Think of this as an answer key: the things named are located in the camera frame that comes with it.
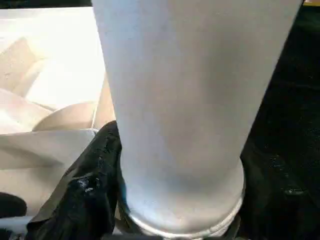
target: silver cylindrical canister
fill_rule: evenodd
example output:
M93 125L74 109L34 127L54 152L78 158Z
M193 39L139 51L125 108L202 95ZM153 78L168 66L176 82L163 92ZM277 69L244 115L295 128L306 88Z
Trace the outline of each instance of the silver cylindrical canister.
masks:
M301 1L92 2L125 213L146 234L223 235L243 201L240 154Z

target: black fabric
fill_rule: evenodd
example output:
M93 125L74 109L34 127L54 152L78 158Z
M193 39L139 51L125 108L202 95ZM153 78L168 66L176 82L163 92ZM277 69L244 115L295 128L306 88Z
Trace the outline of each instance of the black fabric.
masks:
M27 225L27 240L100 239L115 226L117 161L115 121L105 125L66 171L48 201Z
M0 218L22 217L26 215L27 204L20 197L0 192ZM0 229L0 240L10 238L12 232Z
M320 8L302 7L242 152L250 239L320 236Z

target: black plastic bag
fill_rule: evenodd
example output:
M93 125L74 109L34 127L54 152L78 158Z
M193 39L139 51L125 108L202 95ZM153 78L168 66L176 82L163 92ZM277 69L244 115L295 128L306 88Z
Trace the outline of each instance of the black plastic bag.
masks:
M66 171L51 197L27 225L27 240L100 239L115 227L117 161L115 121L106 124Z

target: dark background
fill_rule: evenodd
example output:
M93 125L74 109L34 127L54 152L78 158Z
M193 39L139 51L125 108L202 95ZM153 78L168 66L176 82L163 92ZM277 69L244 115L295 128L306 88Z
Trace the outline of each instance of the dark background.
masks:
M89 7L91 0L0 0L0 9Z

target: white cylinder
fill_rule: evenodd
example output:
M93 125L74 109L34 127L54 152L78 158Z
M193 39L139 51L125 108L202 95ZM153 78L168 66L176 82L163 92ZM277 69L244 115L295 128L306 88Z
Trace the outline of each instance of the white cylinder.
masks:
M240 154L299 4L93 0L123 207L142 231L226 231L243 199Z

